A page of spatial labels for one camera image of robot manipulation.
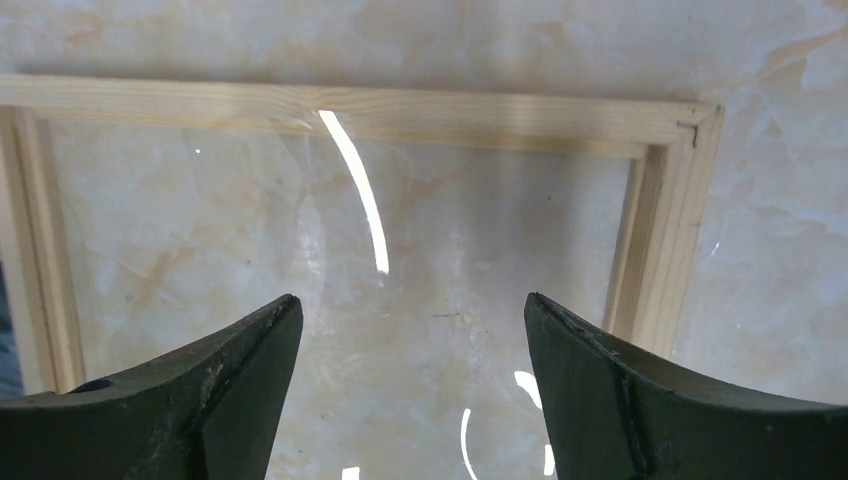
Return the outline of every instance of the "dark green clamp jaw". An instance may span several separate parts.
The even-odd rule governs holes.
[[[302,329],[286,295],[68,394],[2,401],[0,476],[261,480]]]
[[[848,479],[848,408],[687,370],[540,294],[524,310],[560,479]]]

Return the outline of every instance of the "glass pane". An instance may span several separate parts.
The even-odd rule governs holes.
[[[343,152],[239,130],[51,133],[89,378],[290,292],[304,333],[270,478],[464,479],[465,453],[479,478],[544,475],[524,300],[541,291],[600,321],[629,162],[362,139]]]

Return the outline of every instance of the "wooden frame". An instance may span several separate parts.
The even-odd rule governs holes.
[[[605,327],[664,357],[680,321],[724,112],[694,103],[0,75],[0,248],[28,392],[85,380],[41,119],[242,127],[631,159]]]

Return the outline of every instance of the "clear glass sheet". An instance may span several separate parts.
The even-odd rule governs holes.
[[[236,129],[51,135],[89,378],[290,292],[304,332],[269,478],[545,476],[524,300],[601,320],[629,162]]]

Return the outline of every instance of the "beige marble surface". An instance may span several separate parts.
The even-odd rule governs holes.
[[[304,333],[274,474],[464,478],[466,409],[480,478],[544,473],[541,411],[518,382],[532,371],[524,299],[541,290],[600,320],[628,161],[354,139],[383,268],[330,139],[57,122],[51,135],[89,377],[292,292]]]

